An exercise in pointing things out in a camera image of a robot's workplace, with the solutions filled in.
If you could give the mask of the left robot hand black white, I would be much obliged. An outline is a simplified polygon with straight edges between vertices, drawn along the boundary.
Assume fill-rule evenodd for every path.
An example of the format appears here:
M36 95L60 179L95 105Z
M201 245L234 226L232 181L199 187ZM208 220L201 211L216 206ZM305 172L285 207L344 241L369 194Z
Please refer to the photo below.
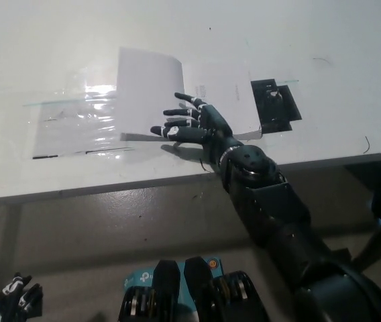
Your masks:
M28 287L31 276L16 272L0 291L0 321L27 321L42 316L43 288L39 283Z

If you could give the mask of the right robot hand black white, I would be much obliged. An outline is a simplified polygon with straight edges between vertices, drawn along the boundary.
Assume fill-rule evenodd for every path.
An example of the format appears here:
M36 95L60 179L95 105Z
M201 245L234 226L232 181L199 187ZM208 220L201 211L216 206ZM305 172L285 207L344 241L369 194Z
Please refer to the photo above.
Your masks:
M169 109L165 116L185 116L187 120L169 121L164 125L153 126L150 132L172 142L199 144L209 161L219 167L224 162L241 162L248 156L244 144L233 136L228 122L218 110L202 99L184 93L175 93L177 99L192 105L187 109Z

